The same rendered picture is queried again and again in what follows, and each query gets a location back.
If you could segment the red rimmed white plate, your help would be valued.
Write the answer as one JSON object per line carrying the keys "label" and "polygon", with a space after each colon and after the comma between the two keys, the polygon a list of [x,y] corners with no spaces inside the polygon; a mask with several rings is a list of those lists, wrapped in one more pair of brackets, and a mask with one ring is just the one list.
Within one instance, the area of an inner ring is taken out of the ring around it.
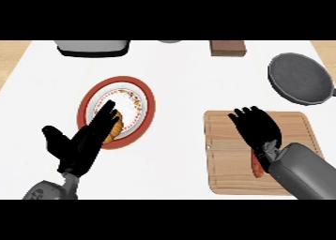
{"label": "red rimmed white plate", "polygon": [[155,112],[154,95],[147,84],[133,77],[117,76],[99,82],[86,93],[79,105],[79,128],[90,123],[108,100],[115,102],[114,109],[123,116],[123,131],[113,142],[101,146],[105,150],[123,148],[139,140]]}

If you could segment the orange red sweet potato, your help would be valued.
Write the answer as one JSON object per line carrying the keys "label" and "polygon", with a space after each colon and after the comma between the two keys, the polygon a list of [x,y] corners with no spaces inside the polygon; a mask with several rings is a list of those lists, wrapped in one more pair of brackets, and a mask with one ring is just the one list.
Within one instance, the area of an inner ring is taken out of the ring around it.
{"label": "orange red sweet potato", "polygon": [[263,176],[263,169],[259,164],[256,154],[251,154],[251,170],[253,170],[254,177],[260,178]]}

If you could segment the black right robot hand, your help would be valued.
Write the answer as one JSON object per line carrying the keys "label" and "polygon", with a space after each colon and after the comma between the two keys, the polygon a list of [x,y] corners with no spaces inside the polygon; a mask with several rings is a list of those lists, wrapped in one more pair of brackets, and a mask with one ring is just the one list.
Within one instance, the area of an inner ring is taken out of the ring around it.
{"label": "black right robot hand", "polygon": [[263,152],[263,145],[269,142],[277,142],[275,147],[281,146],[281,131],[269,114],[256,106],[235,109],[234,113],[228,114],[237,131],[244,139],[244,142],[253,148],[256,153]]}

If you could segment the dark grey frying pan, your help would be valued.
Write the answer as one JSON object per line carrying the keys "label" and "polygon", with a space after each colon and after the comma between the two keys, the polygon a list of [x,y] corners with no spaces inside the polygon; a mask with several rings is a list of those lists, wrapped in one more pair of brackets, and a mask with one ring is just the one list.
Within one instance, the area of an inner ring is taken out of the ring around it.
{"label": "dark grey frying pan", "polygon": [[285,52],[268,65],[268,80],[279,96],[303,106],[336,97],[336,86],[322,65],[308,56]]}

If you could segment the brown wooden block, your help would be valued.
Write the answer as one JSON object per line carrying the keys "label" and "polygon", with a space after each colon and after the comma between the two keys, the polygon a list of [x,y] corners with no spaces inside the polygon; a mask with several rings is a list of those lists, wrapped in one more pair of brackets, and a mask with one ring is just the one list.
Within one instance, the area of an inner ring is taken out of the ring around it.
{"label": "brown wooden block", "polygon": [[212,56],[238,56],[247,53],[243,40],[212,40],[210,41]]}

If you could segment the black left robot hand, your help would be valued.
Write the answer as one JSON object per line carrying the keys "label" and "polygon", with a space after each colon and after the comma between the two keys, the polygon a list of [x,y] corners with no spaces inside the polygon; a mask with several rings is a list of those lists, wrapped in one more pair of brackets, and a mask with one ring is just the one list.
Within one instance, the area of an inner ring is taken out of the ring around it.
{"label": "black left robot hand", "polygon": [[56,169],[59,173],[81,177],[89,172],[102,142],[120,120],[114,107],[115,102],[108,100],[90,124],[80,128],[73,138],[68,138],[53,126],[42,129],[48,151],[59,160]]}

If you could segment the orange brown pastry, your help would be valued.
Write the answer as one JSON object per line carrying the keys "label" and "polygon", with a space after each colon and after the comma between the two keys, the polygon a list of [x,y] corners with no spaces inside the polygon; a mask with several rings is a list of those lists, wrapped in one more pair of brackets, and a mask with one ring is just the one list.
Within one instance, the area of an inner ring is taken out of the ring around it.
{"label": "orange brown pastry", "polygon": [[120,112],[117,112],[115,117],[118,118],[118,121],[114,124],[114,127],[111,128],[111,131],[107,135],[107,138],[102,142],[102,144],[108,144],[114,141],[114,139],[118,137],[123,131],[123,115]]}

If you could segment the wooden cutting board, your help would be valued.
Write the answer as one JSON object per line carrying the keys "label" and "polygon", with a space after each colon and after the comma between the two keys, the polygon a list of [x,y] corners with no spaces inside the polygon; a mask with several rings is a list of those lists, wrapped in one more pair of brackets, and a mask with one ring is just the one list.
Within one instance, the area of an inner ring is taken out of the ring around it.
{"label": "wooden cutting board", "polygon": [[[281,195],[288,192],[265,173],[254,176],[251,148],[244,142],[228,114],[232,111],[206,111],[204,134],[209,168],[209,185],[214,194]],[[302,112],[269,112],[279,130],[281,146],[303,144],[319,157],[324,156],[313,130]]]}

